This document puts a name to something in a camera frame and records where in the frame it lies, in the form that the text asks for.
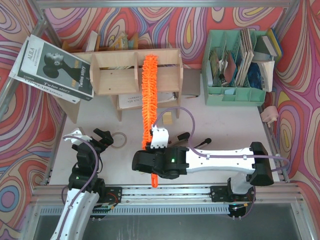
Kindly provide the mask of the orange microfiber duster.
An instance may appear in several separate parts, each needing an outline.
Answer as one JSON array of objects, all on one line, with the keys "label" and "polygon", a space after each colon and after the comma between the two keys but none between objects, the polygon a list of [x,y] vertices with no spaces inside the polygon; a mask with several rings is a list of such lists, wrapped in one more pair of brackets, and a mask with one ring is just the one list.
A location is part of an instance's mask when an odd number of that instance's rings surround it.
[{"label": "orange microfiber duster", "polygon": [[145,57],[142,66],[142,122],[143,136],[142,149],[147,149],[151,143],[152,135],[150,130],[157,119],[158,91],[157,91],[158,57],[149,54]]}]

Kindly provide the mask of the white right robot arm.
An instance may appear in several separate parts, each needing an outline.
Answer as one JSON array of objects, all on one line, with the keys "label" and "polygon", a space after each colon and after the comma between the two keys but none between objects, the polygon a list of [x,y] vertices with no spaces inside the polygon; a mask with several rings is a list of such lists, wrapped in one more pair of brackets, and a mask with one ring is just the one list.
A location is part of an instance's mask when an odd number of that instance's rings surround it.
[{"label": "white right robot arm", "polygon": [[261,142],[236,150],[191,150],[185,146],[139,150],[134,154],[131,168],[163,179],[174,180],[181,175],[203,171],[230,171],[229,190],[244,195],[250,188],[274,184],[267,151]]}]

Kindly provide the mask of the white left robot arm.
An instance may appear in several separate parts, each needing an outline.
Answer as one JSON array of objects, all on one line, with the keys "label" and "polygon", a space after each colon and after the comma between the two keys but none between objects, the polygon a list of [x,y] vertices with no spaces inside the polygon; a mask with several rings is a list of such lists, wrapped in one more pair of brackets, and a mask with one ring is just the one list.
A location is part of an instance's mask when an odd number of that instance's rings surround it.
[{"label": "white left robot arm", "polygon": [[115,193],[107,190],[104,179],[98,177],[98,170],[103,167],[101,153],[114,139],[109,131],[96,128],[93,132],[101,139],[85,135],[80,128],[62,137],[72,143],[76,163],[69,176],[64,207],[52,240],[81,240],[95,207],[107,205],[107,209],[112,210],[120,202]]}]

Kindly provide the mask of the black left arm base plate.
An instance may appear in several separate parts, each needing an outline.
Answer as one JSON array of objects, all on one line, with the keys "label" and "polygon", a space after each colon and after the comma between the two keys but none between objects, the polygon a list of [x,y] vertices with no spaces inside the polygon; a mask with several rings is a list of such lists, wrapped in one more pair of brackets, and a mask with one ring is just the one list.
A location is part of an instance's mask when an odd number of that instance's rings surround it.
[{"label": "black left arm base plate", "polygon": [[115,207],[122,201],[123,188],[120,186],[107,186],[94,205],[89,219],[93,222],[95,220],[101,221],[107,214],[110,214]]}]

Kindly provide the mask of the large black-cover book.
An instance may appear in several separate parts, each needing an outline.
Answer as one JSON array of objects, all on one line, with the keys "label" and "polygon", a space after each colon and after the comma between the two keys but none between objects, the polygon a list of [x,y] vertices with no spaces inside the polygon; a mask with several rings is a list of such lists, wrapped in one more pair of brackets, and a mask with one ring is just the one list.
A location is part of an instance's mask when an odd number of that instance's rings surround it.
[{"label": "large black-cover book", "polygon": [[89,62],[32,34],[23,43],[9,76],[76,104],[94,97],[90,67]]}]

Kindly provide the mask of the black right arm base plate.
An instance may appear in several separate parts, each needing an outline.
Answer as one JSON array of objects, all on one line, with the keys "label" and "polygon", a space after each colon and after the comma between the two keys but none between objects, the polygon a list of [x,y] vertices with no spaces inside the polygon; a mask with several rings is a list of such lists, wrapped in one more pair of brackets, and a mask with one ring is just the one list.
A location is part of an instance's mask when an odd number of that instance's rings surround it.
[{"label": "black right arm base plate", "polygon": [[213,203],[228,204],[228,216],[233,221],[241,221],[252,211],[256,201],[256,187],[249,188],[245,194],[235,194],[231,192],[231,187],[227,185],[213,185],[210,188],[209,197]]}]

